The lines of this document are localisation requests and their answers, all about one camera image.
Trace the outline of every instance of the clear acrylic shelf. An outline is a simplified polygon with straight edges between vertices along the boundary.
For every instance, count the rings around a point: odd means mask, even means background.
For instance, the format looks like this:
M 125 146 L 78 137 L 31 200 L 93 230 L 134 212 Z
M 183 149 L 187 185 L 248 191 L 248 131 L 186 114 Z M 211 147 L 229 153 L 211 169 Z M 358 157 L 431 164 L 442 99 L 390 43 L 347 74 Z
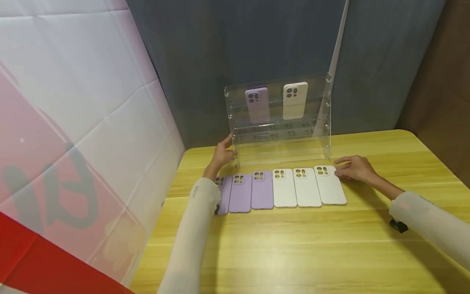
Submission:
M 327 72 L 225 88 L 238 166 L 328 158 Z

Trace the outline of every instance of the wooden table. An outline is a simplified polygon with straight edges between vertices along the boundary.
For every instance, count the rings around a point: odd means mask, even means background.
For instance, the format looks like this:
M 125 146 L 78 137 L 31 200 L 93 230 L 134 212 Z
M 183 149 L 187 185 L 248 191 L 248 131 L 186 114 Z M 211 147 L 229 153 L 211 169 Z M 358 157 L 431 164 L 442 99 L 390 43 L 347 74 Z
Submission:
M 379 174 L 470 222 L 470 191 L 413 134 L 392 130 L 332 137 L 331 158 L 367 156 Z M 131 289 L 154 294 L 167 266 L 189 191 L 213 147 L 180 163 Z M 325 159 L 242 167 L 313 167 Z M 229 165 L 222 175 L 234 173 Z M 390 202 L 368 186 L 343 184 L 347 205 L 252 210 L 212 219 L 201 293 L 470 293 L 470 274 L 413 231 L 388 222 Z

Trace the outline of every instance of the phone case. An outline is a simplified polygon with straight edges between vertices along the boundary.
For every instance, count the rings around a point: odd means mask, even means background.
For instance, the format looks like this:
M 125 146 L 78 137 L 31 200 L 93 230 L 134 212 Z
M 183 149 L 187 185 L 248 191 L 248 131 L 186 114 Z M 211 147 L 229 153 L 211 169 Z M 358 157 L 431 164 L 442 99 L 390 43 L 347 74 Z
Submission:
M 299 207 L 321 207 L 320 192 L 313 168 L 295 168 L 294 184 Z
M 230 192 L 232 191 L 232 177 L 217 177 L 215 179 L 215 183 L 220 189 L 220 203 L 217 204 L 215 214 L 226 215 L 228 213 L 228 204 L 230 202 Z
M 251 208 L 273 209 L 273 173 L 270 171 L 254 172 L 251 182 Z
M 339 178 L 335 176 L 336 168 L 315 166 L 314 171 L 321 202 L 325 205 L 345 205 L 346 196 Z
M 308 83 L 300 82 L 284 86 L 282 94 L 282 118 L 300 119 L 304 116 Z
M 267 88 L 246 90 L 245 98 L 251 123 L 269 122 L 269 96 Z
M 273 171 L 273 195 L 275 207 L 296 207 L 295 184 L 289 168 Z
M 250 212 L 251 210 L 251 175 L 235 175 L 228 210 L 231 213 Z

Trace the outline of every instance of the hand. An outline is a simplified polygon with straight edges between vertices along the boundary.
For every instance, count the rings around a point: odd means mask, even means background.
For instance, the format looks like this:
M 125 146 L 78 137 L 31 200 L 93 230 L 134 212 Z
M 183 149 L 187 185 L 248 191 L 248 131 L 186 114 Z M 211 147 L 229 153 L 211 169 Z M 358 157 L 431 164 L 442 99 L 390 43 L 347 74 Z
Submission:
M 211 162 L 206 167 L 203 177 L 215 181 L 219 170 L 229 161 L 235 158 L 235 150 L 227 150 L 232 145 L 232 134 L 228 135 L 222 142 L 217 144 L 214 151 L 214 156 Z
M 221 169 L 229 161 L 235 158 L 235 150 L 227 150 L 228 147 L 232 146 L 232 134 L 229 134 L 222 142 L 219 142 L 215 146 L 214 156 L 212 157 L 211 163 L 218 169 Z
M 335 171 L 335 175 L 342 181 L 355 179 L 369 183 L 377 177 L 376 171 L 366 157 L 361 157 L 359 155 L 345 156 L 334 161 L 336 165 L 343 162 L 347 163 L 336 167 Z

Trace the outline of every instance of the gray curtain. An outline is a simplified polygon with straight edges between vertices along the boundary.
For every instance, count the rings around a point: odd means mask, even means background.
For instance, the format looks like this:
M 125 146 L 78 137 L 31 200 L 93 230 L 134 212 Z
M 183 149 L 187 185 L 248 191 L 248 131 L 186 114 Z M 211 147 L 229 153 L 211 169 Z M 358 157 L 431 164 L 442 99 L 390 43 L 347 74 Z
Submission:
M 395 128 L 445 0 L 351 0 L 332 91 L 332 133 Z
M 224 87 L 329 69 L 345 0 L 127 0 L 186 148 L 229 132 Z M 445 0 L 351 0 L 334 134 L 394 128 Z
M 229 133 L 224 87 L 325 72 L 345 0 L 127 0 L 186 148 Z

